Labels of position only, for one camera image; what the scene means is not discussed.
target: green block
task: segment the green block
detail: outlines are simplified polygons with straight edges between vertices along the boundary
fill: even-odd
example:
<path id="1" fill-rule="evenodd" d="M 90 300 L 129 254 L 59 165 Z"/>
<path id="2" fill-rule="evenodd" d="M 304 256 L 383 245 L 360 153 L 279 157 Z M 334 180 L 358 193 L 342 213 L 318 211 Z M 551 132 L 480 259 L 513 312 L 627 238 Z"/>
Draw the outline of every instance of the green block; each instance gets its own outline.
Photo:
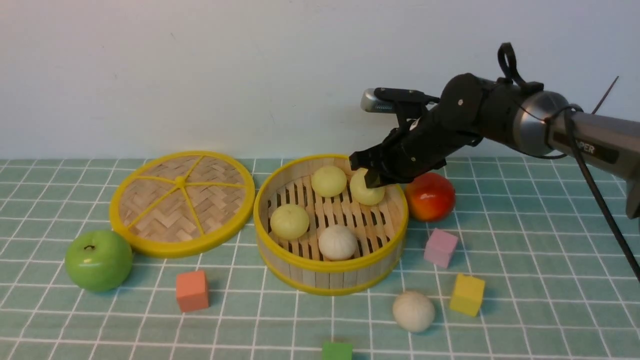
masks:
<path id="1" fill-rule="evenodd" d="M 347 343 L 324 343 L 322 360 L 351 360 L 353 345 Z"/>

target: yellow rim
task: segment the yellow rim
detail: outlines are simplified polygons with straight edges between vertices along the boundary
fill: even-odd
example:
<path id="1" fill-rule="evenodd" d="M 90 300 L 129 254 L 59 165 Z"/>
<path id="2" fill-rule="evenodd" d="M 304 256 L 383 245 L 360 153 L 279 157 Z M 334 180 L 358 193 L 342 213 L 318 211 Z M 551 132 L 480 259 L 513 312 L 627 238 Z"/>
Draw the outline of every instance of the yellow rim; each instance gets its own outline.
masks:
<path id="1" fill-rule="evenodd" d="M 305 270 L 310 270 L 315 272 L 347 272 L 352 270 L 358 270 L 365 266 L 369 266 L 371 264 L 377 263 L 379 260 L 389 255 L 396 248 L 396 246 L 398 246 L 398 243 L 400 243 L 401 240 L 403 239 L 404 234 L 406 233 L 406 227 L 409 224 L 408 204 L 407 204 L 406 198 L 404 197 L 404 192 L 399 185 L 394 185 L 394 187 L 397 188 L 397 190 L 403 194 L 402 206 L 404 211 L 404 217 L 403 217 L 403 223 L 401 228 L 397 230 L 396 235 L 391 239 L 391 241 L 385 244 L 385 246 L 383 246 L 380 250 L 377 250 L 372 254 L 363 256 L 362 258 L 350 259 L 350 260 L 344 260 L 344 261 L 318 261 L 318 260 L 301 258 L 281 248 L 275 241 L 273 241 L 273 239 L 271 239 L 271 237 L 265 230 L 264 226 L 262 226 L 260 222 L 260 216 L 259 216 L 259 204 L 263 196 L 264 189 L 271 182 L 271 180 L 274 177 L 276 177 L 279 173 L 285 171 L 287 168 L 295 164 L 303 163 L 309 160 L 323 159 L 323 158 L 339 158 L 344 160 L 349 159 L 347 156 L 341 155 L 341 154 L 321 154 L 321 155 L 307 156 L 304 158 L 294 160 L 280 167 L 278 170 L 274 171 L 273 174 L 271 174 L 266 179 L 264 184 L 260 187 L 260 190 L 258 191 L 258 195 L 255 198 L 255 204 L 253 205 L 253 219 L 254 219 L 253 222 L 255 223 L 256 233 L 264 241 L 264 244 L 272 252 L 274 252 L 278 257 L 284 259 L 286 262 L 290 264 L 294 264 Z"/>
<path id="2" fill-rule="evenodd" d="M 393 265 L 390 266 L 389 269 L 386 270 L 382 275 L 378 276 L 377 278 L 373 279 L 372 281 L 365 282 L 364 284 L 361 284 L 361 285 L 358 285 L 358 286 L 354 286 L 352 288 L 320 289 L 320 288 L 314 288 L 314 287 L 309 286 L 309 285 L 300 284 L 299 282 L 293 281 L 292 279 L 290 279 L 290 278 L 286 277 L 285 275 L 281 274 L 265 258 L 265 256 L 262 253 L 262 250 L 260 249 L 260 247 L 258 247 L 258 251 L 260 252 L 260 256 L 262 257 L 262 260 L 264 261 L 264 264 L 269 268 L 269 270 L 271 272 L 273 272 L 273 275 L 275 275 L 280 281 L 282 281 L 285 284 L 291 286 L 292 288 L 296 288 L 296 289 L 298 289 L 300 291 L 304 291 L 305 293 L 309 293 L 309 294 L 313 294 L 313 295 L 320 295 L 320 296 L 342 296 L 342 295 L 349 295 L 349 294 L 359 293 L 361 291 L 364 291 L 364 290 L 366 290 L 366 289 L 368 289 L 368 288 L 370 288 L 372 286 L 375 286 L 380 281 L 384 280 L 387 276 L 389 276 L 389 274 L 391 274 L 391 272 L 396 268 L 398 262 L 400 262 L 400 258 L 398 258 L 398 260 L 396 260 L 396 262 L 394 262 Z"/>
<path id="3" fill-rule="evenodd" d="M 146 172 L 148 169 L 162 162 L 165 162 L 167 160 L 171 160 L 171 159 L 179 158 L 183 156 L 200 156 L 200 159 L 208 156 L 211 158 L 218 158 L 218 159 L 224 160 L 227 163 L 230 163 L 231 165 L 233 165 L 240 173 L 243 179 L 243 183 L 244 183 L 243 185 L 218 184 L 218 183 L 206 183 L 206 184 L 208 185 L 213 184 L 213 185 L 220 185 L 220 186 L 235 186 L 235 187 L 240 186 L 245 188 L 246 195 L 244 197 L 242 206 L 238 210 L 237 214 L 231 220 L 229 220 L 229 222 L 227 222 L 224 226 L 194 240 L 189 240 L 182 243 L 161 243 L 158 241 L 151 241 L 151 240 L 147 240 L 139 236 L 136 236 L 135 234 L 129 231 L 128 226 L 124 225 L 120 218 L 120 206 L 119 206 L 120 199 L 122 198 L 122 195 L 124 194 L 125 189 L 136 179 L 149 178 L 145 176 L 140 176 L 140 174 Z M 192 166 L 188 174 L 190 174 L 193 168 L 195 168 L 195 165 Z M 169 179 L 157 178 L 157 180 L 174 183 L 174 181 Z M 203 183 L 189 183 L 188 186 L 202 185 L 202 184 Z M 182 191 L 183 194 L 185 194 L 186 192 L 184 188 L 181 188 L 179 186 L 174 186 L 169 191 L 169 193 L 172 193 L 174 191 Z M 189 204 L 191 211 L 194 211 L 188 196 L 185 197 L 185 200 Z M 182 258 L 185 256 L 193 256 L 193 255 L 200 254 L 214 247 L 217 247 L 218 245 L 229 240 L 229 238 L 235 235 L 244 226 L 244 224 L 247 222 L 247 220 L 251 216 L 251 208 L 253 206 L 254 200 L 255 200 L 255 183 L 253 182 L 253 177 L 251 176 L 251 173 L 247 171 L 247 169 L 234 158 L 231 158 L 230 156 L 227 156 L 224 154 L 219 154 L 217 152 L 208 152 L 208 151 L 178 152 L 178 153 L 170 154 L 162 158 L 156 159 L 154 161 L 151 161 L 150 163 L 143 165 L 141 168 L 137 169 L 132 174 L 130 174 L 122 182 L 122 184 L 120 184 L 115 194 L 113 195 L 113 198 L 111 199 L 111 204 L 109 206 L 109 219 L 111 221 L 111 226 L 113 227 L 113 230 L 116 233 L 120 234 L 122 237 L 124 237 L 136 252 L 139 252 L 147 256 L 152 256 L 155 258 Z M 200 221 L 197 217 L 195 217 L 195 221 L 197 223 L 199 230 L 201 231 L 201 233 L 203 233 L 202 225 L 200 224 Z"/>

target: white ball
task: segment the white ball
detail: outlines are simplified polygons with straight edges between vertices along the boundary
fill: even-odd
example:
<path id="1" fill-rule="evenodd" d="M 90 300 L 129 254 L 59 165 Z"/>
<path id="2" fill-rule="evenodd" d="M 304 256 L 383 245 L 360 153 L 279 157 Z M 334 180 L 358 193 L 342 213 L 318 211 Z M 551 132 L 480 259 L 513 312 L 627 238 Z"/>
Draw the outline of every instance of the white ball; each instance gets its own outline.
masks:
<path id="1" fill-rule="evenodd" d="M 320 233 L 318 248 L 329 260 L 349 259 L 358 248 L 358 238 L 344 225 L 332 225 Z"/>
<path id="2" fill-rule="evenodd" d="M 436 317 L 436 309 L 431 300 L 413 290 L 396 297 L 393 313 L 398 326 L 408 332 L 425 331 Z"/>

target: yellow block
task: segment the yellow block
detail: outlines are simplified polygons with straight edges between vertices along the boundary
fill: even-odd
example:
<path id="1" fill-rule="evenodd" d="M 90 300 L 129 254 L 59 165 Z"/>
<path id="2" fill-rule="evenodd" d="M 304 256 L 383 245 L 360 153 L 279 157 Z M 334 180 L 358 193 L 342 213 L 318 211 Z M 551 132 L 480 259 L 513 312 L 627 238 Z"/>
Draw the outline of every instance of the yellow block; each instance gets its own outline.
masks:
<path id="1" fill-rule="evenodd" d="M 484 280 L 458 274 L 449 307 L 460 313 L 477 316 L 484 295 Z"/>

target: pink block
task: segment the pink block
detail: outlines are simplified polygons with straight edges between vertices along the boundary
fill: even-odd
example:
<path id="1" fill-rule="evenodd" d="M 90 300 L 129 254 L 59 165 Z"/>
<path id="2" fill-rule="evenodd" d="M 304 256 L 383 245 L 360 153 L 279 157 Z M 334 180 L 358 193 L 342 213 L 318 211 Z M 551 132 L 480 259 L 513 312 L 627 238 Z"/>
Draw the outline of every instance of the pink block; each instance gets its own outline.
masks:
<path id="1" fill-rule="evenodd" d="M 424 247 L 424 259 L 442 268 L 448 268 L 457 244 L 457 236 L 435 229 Z"/>

